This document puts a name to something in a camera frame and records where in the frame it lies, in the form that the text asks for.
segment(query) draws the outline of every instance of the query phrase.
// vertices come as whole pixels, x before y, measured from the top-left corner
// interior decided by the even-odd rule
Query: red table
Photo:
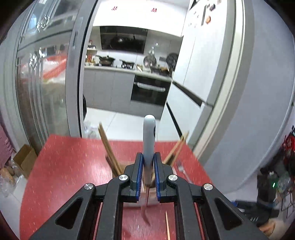
[[[133,163],[142,142],[110,141],[118,161]],[[175,142],[156,142],[155,151],[164,159]],[[52,216],[85,183],[101,185],[112,178],[105,160],[106,151],[101,140],[51,135],[40,152],[30,174],[20,210],[20,238],[29,237]],[[187,174],[194,184],[210,182],[204,169],[186,145],[180,152]],[[125,208],[123,228],[131,233],[122,239],[167,239],[165,211],[168,213],[171,240],[175,239],[174,208],[172,203],[147,208],[149,227],[141,218],[139,208]]]

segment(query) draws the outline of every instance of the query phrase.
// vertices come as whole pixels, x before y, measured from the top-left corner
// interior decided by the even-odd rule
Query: kitchen backsplash
[[[166,58],[169,53],[178,54],[182,43],[182,38],[180,37],[149,30],[147,33],[145,49],[143,54],[123,51],[105,51],[101,50],[99,28],[98,30],[97,27],[95,28],[95,31],[91,32],[90,40],[92,40],[92,44],[98,48],[97,55],[109,55],[110,57],[115,58],[116,60],[114,61],[113,66],[117,67],[121,67],[122,62],[120,61],[120,59],[135,62],[136,64],[143,64],[143,59],[148,54],[149,50],[151,50],[152,46],[154,46],[157,64],[160,64],[162,67],[166,67],[166,62],[159,61],[159,58]]]

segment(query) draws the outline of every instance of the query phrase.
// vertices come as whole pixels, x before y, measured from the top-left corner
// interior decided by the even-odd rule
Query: metal fork
[[[187,181],[188,181],[189,183],[193,183],[193,182],[189,179],[189,176],[188,176],[187,173],[185,172],[184,167],[182,166],[182,164],[181,164],[180,161],[177,161],[177,162],[176,162],[176,166],[177,166],[178,170],[179,170],[180,172],[182,172],[182,173],[185,175]]]

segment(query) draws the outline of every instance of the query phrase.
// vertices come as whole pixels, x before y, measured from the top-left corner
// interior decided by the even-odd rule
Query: metal bolt
[[[125,175],[125,174],[122,174],[122,175],[119,176],[119,179],[120,179],[121,181],[125,181],[125,180],[128,179],[128,176]]]
[[[176,181],[178,179],[178,177],[176,175],[174,175],[174,174],[170,175],[168,178],[171,181]]]
[[[92,183],[86,183],[85,185],[84,185],[84,189],[86,189],[86,190],[90,190],[90,189],[92,189],[93,188],[93,184]]]
[[[204,188],[208,191],[212,190],[213,189],[213,186],[210,184],[210,183],[206,183],[204,184]]]

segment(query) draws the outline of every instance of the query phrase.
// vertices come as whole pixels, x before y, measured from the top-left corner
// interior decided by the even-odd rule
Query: oven door
[[[164,106],[170,85],[170,82],[135,76],[131,100]]]

